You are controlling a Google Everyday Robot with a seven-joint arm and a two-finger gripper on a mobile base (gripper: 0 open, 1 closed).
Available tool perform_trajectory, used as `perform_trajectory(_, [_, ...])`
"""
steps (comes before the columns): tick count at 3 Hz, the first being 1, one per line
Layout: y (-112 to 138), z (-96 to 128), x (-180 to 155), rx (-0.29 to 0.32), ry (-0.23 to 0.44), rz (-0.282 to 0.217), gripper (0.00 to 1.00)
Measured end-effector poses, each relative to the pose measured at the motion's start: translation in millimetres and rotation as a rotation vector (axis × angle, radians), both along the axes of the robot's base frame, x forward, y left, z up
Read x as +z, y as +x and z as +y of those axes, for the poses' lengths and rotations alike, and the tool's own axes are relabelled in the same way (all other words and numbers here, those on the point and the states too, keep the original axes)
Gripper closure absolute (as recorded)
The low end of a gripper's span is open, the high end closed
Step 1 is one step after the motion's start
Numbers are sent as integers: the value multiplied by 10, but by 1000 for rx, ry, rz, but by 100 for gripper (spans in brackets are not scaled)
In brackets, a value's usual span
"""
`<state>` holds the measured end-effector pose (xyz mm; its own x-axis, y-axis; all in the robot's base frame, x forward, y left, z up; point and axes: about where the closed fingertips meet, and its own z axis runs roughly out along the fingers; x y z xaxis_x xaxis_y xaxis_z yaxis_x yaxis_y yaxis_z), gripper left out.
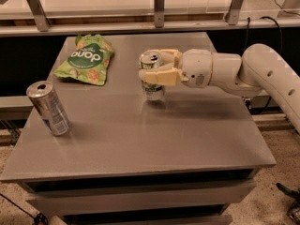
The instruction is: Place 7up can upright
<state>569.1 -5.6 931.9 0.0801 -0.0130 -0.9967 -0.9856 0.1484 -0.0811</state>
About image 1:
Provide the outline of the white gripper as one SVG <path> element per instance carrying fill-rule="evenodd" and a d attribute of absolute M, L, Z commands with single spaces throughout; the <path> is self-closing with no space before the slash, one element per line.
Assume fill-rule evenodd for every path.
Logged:
<path fill-rule="evenodd" d="M 148 50 L 143 53 L 139 78 L 144 83 L 174 86 L 179 83 L 191 88 L 204 88 L 210 82 L 213 68 L 212 53 L 192 49 L 183 53 L 182 69 L 176 68 L 182 53 L 175 49 Z"/>

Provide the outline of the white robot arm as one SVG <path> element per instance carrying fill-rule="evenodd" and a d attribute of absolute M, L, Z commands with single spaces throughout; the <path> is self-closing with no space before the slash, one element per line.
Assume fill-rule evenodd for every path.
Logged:
<path fill-rule="evenodd" d="M 139 77 L 144 83 L 163 86 L 217 86 L 244 98 L 266 91 L 300 132 L 300 77 L 267 45 L 251 45 L 242 55 L 200 49 L 148 50 L 140 57 Z"/>

